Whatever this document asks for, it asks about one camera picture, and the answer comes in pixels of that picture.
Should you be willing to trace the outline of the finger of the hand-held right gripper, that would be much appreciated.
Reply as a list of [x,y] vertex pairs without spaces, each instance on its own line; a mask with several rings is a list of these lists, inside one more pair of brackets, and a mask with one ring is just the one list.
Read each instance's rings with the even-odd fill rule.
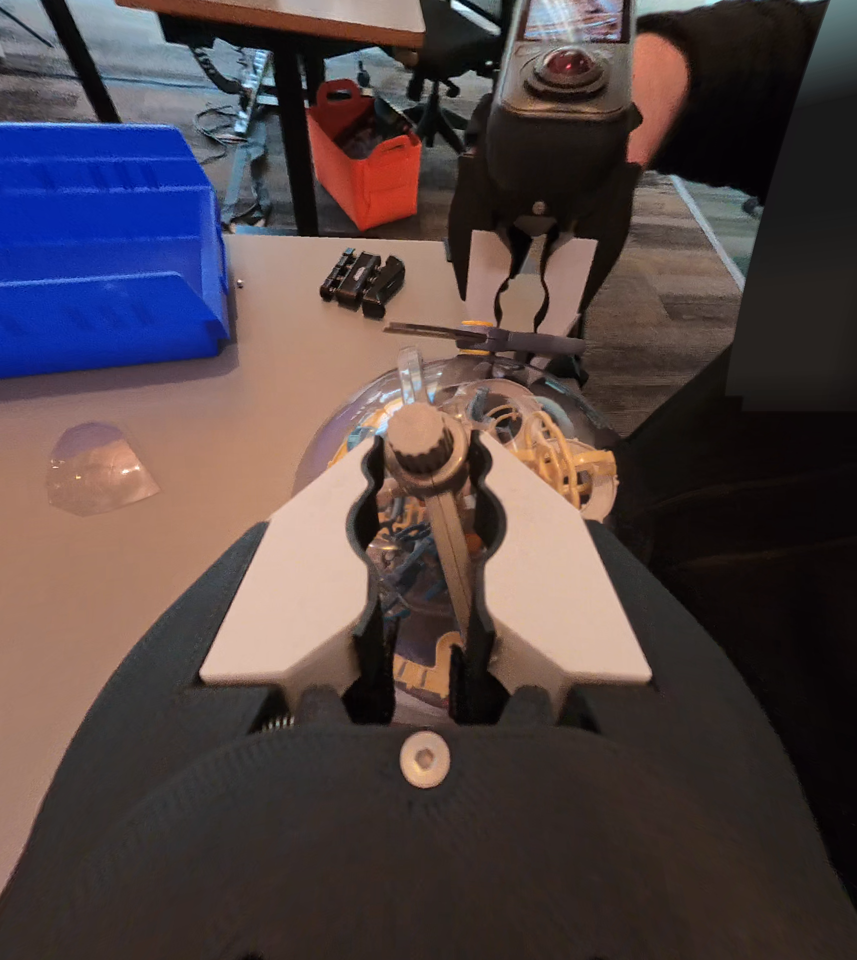
[[463,326],[498,326],[513,267],[507,229],[451,227],[451,265],[464,303]]
[[536,312],[536,334],[569,337],[581,315],[600,241],[574,233],[545,233],[539,260],[542,305]]

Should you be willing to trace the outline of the small clear dome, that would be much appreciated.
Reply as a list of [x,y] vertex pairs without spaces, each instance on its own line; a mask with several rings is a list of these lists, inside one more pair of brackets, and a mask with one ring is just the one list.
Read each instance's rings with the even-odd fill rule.
[[50,453],[47,503],[75,517],[108,514],[161,491],[123,432],[90,421],[66,429]]

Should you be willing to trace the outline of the black vertical pole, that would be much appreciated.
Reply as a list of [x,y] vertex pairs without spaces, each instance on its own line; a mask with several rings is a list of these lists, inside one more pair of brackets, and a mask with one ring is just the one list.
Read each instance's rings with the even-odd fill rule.
[[104,124],[123,123],[68,2],[39,1],[38,3],[52,25],[96,119]]

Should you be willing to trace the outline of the person's black clothing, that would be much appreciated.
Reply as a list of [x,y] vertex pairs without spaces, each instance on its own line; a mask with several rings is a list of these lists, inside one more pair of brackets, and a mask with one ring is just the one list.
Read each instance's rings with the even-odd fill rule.
[[857,909],[857,413],[755,413],[731,349],[615,450],[614,527],[745,678]]

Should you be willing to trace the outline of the blue storage bin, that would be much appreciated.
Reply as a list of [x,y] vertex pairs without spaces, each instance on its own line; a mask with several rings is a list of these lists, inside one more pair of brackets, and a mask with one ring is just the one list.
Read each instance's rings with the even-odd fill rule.
[[217,356],[230,294],[177,127],[0,123],[0,379]]

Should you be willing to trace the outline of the orange bag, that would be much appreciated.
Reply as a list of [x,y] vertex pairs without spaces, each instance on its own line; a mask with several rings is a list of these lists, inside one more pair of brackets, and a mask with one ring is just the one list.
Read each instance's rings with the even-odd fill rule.
[[361,232],[416,215],[422,142],[405,114],[338,78],[305,116],[315,178]]

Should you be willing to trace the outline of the person's right hand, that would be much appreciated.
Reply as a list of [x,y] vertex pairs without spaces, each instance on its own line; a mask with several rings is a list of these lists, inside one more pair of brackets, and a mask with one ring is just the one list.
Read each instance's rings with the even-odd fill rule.
[[654,32],[637,36],[632,66],[632,100],[641,122],[629,136],[626,157],[649,170],[685,107],[691,66],[682,49]]

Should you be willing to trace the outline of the black bit holder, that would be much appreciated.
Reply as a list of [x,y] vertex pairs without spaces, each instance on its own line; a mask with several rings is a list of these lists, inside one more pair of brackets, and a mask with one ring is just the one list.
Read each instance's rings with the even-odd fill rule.
[[336,303],[363,316],[382,321],[387,305],[402,289],[406,265],[395,255],[380,255],[345,248],[319,286],[319,296],[326,303]]

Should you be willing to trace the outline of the wooden side table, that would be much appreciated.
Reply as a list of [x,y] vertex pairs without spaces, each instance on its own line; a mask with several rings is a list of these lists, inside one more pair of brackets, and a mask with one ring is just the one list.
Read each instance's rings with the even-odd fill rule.
[[419,1],[118,1],[118,6],[211,25],[267,30],[288,183],[298,234],[319,235],[315,173],[298,64],[308,39],[362,48],[421,48],[425,20]]

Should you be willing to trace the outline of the black tweezers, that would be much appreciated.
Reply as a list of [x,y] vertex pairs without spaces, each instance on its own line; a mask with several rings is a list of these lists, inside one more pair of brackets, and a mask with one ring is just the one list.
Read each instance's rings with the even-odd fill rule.
[[383,333],[452,341],[460,351],[484,354],[532,354],[537,356],[578,356],[587,350],[579,338],[554,334],[519,332],[497,326],[445,327],[411,322],[387,322]]

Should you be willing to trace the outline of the person's right forearm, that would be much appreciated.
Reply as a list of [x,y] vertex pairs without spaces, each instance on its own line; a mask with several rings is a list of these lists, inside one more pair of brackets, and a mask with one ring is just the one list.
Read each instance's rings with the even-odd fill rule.
[[685,91],[645,166],[767,202],[828,2],[732,1],[638,18],[637,38],[666,42]]

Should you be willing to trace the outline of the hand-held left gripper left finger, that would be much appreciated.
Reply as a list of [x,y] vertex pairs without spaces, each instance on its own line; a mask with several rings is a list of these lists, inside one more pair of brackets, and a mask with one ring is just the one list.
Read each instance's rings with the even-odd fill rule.
[[390,655],[367,547],[384,480],[384,444],[363,442],[269,517],[199,670],[205,685],[302,695],[381,681]]

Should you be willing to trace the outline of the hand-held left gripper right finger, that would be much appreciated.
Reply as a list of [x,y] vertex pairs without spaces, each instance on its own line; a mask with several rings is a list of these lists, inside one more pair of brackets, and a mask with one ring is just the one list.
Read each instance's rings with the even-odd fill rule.
[[644,687],[652,669],[579,510],[494,439],[470,442],[477,521],[493,518],[481,613],[484,670],[510,694]]

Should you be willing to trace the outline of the clear maze ball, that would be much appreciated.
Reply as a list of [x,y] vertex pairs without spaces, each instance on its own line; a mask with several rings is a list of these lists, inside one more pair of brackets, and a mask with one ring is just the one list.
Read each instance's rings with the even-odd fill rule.
[[[578,389],[506,357],[465,351],[426,362],[413,346],[398,354],[395,370],[375,378],[316,432],[293,494],[362,441],[384,436],[390,419],[412,402],[493,436],[585,519],[603,522],[612,512],[619,480],[609,450],[617,435]],[[377,510],[379,527],[367,551],[386,627],[397,629],[394,720],[446,721],[451,652],[463,641],[427,508],[387,472]]]

